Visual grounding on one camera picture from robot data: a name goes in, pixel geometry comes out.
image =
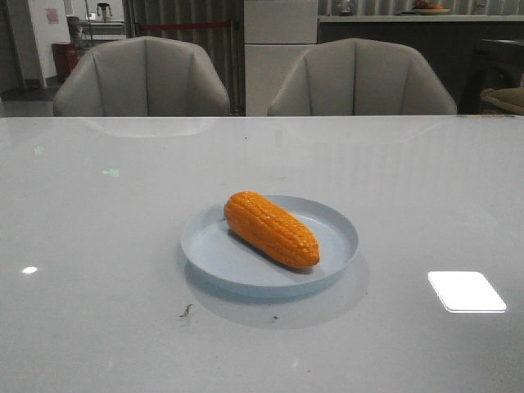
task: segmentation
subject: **chair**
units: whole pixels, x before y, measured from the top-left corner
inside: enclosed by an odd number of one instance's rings
[[[56,93],[55,116],[226,116],[226,89],[203,48],[167,38],[97,45]]]
[[[270,116],[456,113],[453,98],[419,52],[361,38],[306,50],[268,111]]]

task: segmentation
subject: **white cabinet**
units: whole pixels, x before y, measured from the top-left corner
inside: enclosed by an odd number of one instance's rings
[[[246,115],[265,116],[294,60],[317,42],[317,0],[245,0]]]

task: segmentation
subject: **floor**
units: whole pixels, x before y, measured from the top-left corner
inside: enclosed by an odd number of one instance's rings
[[[57,91],[58,87],[4,92],[0,117],[52,117],[52,99]]]

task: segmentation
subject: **door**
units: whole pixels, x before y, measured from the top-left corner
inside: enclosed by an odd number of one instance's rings
[[[19,88],[19,80],[6,0],[0,0],[0,93]]]

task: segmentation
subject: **red trash can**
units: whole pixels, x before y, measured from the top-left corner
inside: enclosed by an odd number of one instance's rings
[[[52,44],[52,55],[55,59],[56,74],[59,82],[64,82],[79,62],[79,55],[73,43]]]

